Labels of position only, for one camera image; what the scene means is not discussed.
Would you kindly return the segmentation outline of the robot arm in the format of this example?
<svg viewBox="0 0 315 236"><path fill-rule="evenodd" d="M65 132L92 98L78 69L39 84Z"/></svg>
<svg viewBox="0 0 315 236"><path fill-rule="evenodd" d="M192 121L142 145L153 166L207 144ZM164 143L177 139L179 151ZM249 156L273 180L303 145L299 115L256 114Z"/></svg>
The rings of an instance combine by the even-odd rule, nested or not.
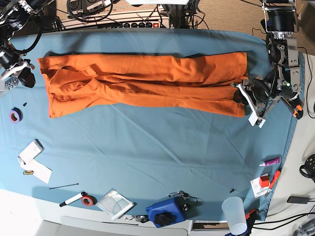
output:
<svg viewBox="0 0 315 236"><path fill-rule="evenodd" d="M265 76L232 83L238 91L234 101L251 109L249 123L262 127L266 115L278 102L283 102L290 113L303 116L300 93L301 70L297 39L298 14L294 0L263 0L264 19L261 25L266 33L266 50L272 70Z"/></svg>
<svg viewBox="0 0 315 236"><path fill-rule="evenodd" d="M0 67L4 69L0 76L0 90L5 90L5 80L17 78L25 87L32 88L35 78L34 65L29 59L23 59L38 44L44 31L43 0L12 0L0 11ZM38 34L35 41L26 49L18 50L10 39L21 30L33 15L38 16Z"/></svg>

